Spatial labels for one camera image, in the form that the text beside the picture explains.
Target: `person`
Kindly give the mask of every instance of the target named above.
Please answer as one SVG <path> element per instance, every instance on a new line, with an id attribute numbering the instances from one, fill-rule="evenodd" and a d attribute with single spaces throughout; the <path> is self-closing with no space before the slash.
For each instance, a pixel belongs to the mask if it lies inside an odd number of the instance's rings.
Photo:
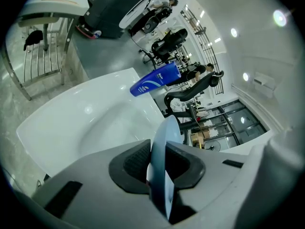
<path id="1" fill-rule="evenodd" d="M 149 11 L 147 14 L 145 14 L 140 20 L 130 29 L 128 30 L 129 34 L 131 36 L 134 36 L 140 29 L 142 29 L 147 21 L 155 15 L 156 11 L 158 9 L 162 8 L 169 8 L 171 9 L 174 6 L 177 6 L 178 0 L 170 0 L 169 2 L 162 2 L 161 4 L 158 5 L 152 5 L 151 7 L 154 8 L 153 10 Z"/>
<path id="2" fill-rule="evenodd" d="M 177 84 L 181 84 L 184 82 L 187 82 L 193 78 L 195 78 L 196 81 L 199 81 L 199 76 L 204 73 L 205 71 L 208 72 L 212 72 L 214 70 L 214 65 L 212 65 L 211 63 L 208 63 L 207 65 L 201 65 L 201 64 L 197 64 L 194 70 L 186 70 L 185 72 L 181 73 L 181 77 L 172 82 L 167 84 L 167 86 L 172 86 L 172 85 L 177 85 Z"/>

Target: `marble floor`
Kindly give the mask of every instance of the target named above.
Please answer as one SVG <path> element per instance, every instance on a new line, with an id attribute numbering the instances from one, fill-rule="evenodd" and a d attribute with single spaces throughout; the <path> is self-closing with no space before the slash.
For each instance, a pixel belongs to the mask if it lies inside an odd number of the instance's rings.
<path id="1" fill-rule="evenodd" d="M 23 44 L 20 29 L 13 27 L 7 36 L 7 47 L 20 78 L 23 74 Z M 26 88 L 32 96 L 31 101 L 17 89 L 0 58 L 0 162 L 15 189 L 31 196 L 37 181 L 43 183 L 46 175 L 26 153 L 16 135 L 17 127 L 50 99 L 88 79 L 131 67 L 140 77 L 148 74 L 153 65 L 143 64 L 143 55 L 138 53 L 139 46 L 127 34 L 119 39 L 88 40 L 75 33 L 64 70 L 65 84 L 61 85 L 59 74 L 39 81 Z"/>

